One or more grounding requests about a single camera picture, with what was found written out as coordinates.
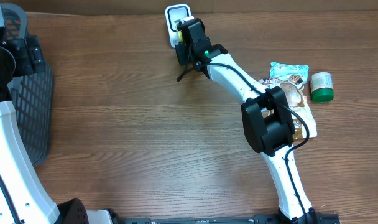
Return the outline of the beige Pantree snack bag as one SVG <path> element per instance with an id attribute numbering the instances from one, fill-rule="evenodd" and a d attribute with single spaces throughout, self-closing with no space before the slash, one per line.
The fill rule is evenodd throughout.
<path id="1" fill-rule="evenodd" d="M 309 138 L 317 137 L 316 121 L 307 103 L 307 97 L 303 94 L 305 82 L 300 75 L 265 78 L 259 80 L 259 83 L 266 85 L 268 88 L 281 87 L 286 95 L 289 108 L 296 112 L 308 126 Z"/>

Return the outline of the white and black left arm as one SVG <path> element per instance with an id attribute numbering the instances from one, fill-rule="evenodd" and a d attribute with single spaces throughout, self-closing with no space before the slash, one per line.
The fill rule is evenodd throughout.
<path id="1" fill-rule="evenodd" d="M 6 33 L 0 3 L 0 42 Z M 111 209 L 87 210 L 71 199 L 56 204 L 45 191 L 22 142 L 7 87 L 16 58 L 0 45 L 0 223 L 120 223 Z"/>

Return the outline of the yellow and blue bar packet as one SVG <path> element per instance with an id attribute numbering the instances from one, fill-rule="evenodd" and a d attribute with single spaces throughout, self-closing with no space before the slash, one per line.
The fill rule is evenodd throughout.
<path id="1" fill-rule="evenodd" d="M 182 24 L 181 20 L 177 20 L 175 22 L 175 26 L 177 28 L 177 40 L 178 40 L 178 43 L 181 43 L 183 42 L 183 37 L 182 37 L 182 32 L 181 30 L 179 29 L 180 25 Z"/>

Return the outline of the teal snack packet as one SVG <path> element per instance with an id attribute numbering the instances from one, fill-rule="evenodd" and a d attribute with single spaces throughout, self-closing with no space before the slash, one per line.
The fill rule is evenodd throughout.
<path id="1" fill-rule="evenodd" d="M 287 78 L 290 75 L 299 75 L 304 83 L 307 83 L 309 76 L 308 65 L 289 65 L 278 62 L 270 63 L 270 78 Z"/>

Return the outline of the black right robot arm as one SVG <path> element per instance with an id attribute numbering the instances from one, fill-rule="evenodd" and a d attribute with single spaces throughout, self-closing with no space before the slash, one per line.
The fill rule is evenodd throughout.
<path id="1" fill-rule="evenodd" d="M 192 69 L 223 86 L 241 105 L 244 135 L 270 170 L 279 198 L 278 223 L 317 223 L 318 218 L 300 181 L 293 155 L 297 146 L 293 118 L 281 87 L 269 88 L 249 76 L 220 44 L 212 45 L 200 19 L 174 23 L 175 50 L 185 73 Z"/>

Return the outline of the green lid white jar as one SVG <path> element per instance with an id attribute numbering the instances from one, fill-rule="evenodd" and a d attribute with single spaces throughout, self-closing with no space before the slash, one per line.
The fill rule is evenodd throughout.
<path id="1" fill-rule="evenodd" d="M 311 76 L 311 98 L 314 103 L 327 103 L 334 99 L 333 79 L 328 72 L 318 72 Z"/>

